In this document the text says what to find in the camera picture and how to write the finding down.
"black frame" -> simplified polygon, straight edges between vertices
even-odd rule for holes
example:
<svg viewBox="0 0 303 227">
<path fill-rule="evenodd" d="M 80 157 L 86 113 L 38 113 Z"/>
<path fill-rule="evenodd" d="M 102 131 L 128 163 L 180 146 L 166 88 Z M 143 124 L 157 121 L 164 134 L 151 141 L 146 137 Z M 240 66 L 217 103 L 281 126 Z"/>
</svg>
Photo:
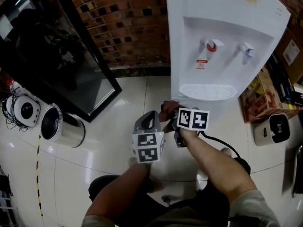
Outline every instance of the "black frame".
<svg viewBox="0 0 303 227">
<path fill-rule="evenodd" d="M 0 6 L 0 16 L 15 6 L 18 0 L 6 0 Z M 3 59 L 3 63 L 0 67 L 8 73 L 13 79 L 15 79 L 21 86 L 28 89 L 35 96 L 46 102 L 47 104 L 56 103 L 60 109 L 67 113 L 73 113 L 78 115 L 80 118 L 91 122 L 109 103 L 122 91 L 120 85 L 115 79 L 114 74 L 109 69 L 107 63 L 103 59 L 99 49 L 96 47 L 92 37 L 86 29 L 77 9 L 75 8 L 72 0 L 58 0 L 69 18 L 70 22 L 74 26 L 80 39 L 83 41 L 93 58 L 97 62 L 98 66 L 102 70 L 103 74 L 107 77 L 111 83 L 115 92 L 112 93 L 101 105 L 99 105 L 91 114 L 86 114 L 75 104 L 69 101 L 67 98 L 62 96 L 53 87 L 48 85 L 40 76 L 35 74 L 33 71 L 29 71 L 26 68 L 25 63 L 19 58 L 10 56 L 12 53 L 5 47 L 3 39 L 0 37 L 0 51 Z"/>
</svg>

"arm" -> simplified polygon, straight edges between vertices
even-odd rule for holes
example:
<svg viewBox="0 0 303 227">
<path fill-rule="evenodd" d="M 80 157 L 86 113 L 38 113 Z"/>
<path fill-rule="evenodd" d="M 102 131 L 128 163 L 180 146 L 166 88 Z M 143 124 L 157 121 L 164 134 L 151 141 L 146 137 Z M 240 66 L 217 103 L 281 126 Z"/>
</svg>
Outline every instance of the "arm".
<svg viewBox="0 0 303 227">
<path fill-rule="evenodd" d="M 212 184 L 229 203 L 242 193 L 257 189 L 244 168 L 233 158 L 199 139 L 195 131 L 181 129 L 184 144 L 196 159 Z"/>
<path fill-rule="evenodd" d="M 114 220 L 130 205 L 148 175 L 146 164 L 136 164 L 103 188 L 85 216 L 99 215 Z"/>
</svg>

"hand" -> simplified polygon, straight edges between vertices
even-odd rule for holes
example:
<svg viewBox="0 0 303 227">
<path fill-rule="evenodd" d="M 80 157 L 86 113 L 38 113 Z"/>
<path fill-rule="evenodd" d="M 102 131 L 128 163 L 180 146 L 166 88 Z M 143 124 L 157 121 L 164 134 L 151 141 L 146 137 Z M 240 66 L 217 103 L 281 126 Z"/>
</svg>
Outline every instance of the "hand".
<svg viewBox="0 0 303 227">
<path fill-rule="evenodd" d="M 197 131 L 189 131 L 183 128 L 180 128 L 180 134 L 183 138 L 183 143 L 187 147 L 190 142 L 192 142 L 194 139 L 198 139 Z"/>
</svg>

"yellow black tape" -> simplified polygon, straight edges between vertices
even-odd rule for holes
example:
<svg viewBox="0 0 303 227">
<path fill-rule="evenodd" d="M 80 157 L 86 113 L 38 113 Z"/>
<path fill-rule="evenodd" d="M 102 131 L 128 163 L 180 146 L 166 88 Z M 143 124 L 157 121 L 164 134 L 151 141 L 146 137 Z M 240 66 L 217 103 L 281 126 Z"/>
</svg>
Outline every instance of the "yellow black tape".
<svg viewBox="0 0 303 227">
<path fill-rule="evenodd" d="M 41 201 L 40 201 L 39 176 L 38 176 L 38 168 L 39 168 L 39 158 L 38 158 L 38 156 L 39 156 L 39 150 L 40 150 L 40 143 L 41 143 L 41 133 L 39 134 L 37 157 L 36 157 L 36 180 L 37 180 L 37 194 L 38 194 L 39 208 L 40 208 L 41 216 L 43 217 Z"/>
</svg>

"white tile floor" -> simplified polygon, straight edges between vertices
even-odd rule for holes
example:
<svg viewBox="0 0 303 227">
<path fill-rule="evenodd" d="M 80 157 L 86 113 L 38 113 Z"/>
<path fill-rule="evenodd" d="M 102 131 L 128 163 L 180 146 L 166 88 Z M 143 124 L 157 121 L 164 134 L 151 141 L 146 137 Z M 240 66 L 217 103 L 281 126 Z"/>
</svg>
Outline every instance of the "white tile floor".
<svg viewBox="0 0 303 227">
<path fill-rule="evenodd" d="M 122 174 L 127 169 L 128 158 L 133 156 L 134 122 L 144 112 L 159 111 L 163 101 L 170 99 L 170 77 L 120 78 L 118 82 L 122 93 L 92 123 L 84 122 L 87 136 L 80 147 L 42 141 L 39 184 L 46 227 L 80 226 L 90 205 L 89 184 L 99 176 Z M 292 153 L 303 143 L 303 129 L 298 117 L 291 119 L 290 124 L 292 134 L 288 141 L 257 147 L 252 125 L 244 123 L 241 106 L 235 102 L 219 121 L 210 122 L 207 134 L 236 148 L 249 162 L 252 179 L 281 224 L 295 227 L 303 221 L 303 197 L 291 197 Z M 39 126 L 27 132 L 8 130 L 0 116 L 0 165 L 9 174 L 13 203 L 27 227 L 43 226 L 36 192 L 39 130 Z M 151 196 L 162 204 L 162 195 L 170 195 L 172 202 L 193 197 L 207 179 L 187 149 L 176 147 L 173 133 L 167 134 L 165 140 L 162 159 L 152 167 L 152 174 L 162 180 L 165 188 Z M 219 143 L 207 142 L 222 148 Z"/>
</svg>

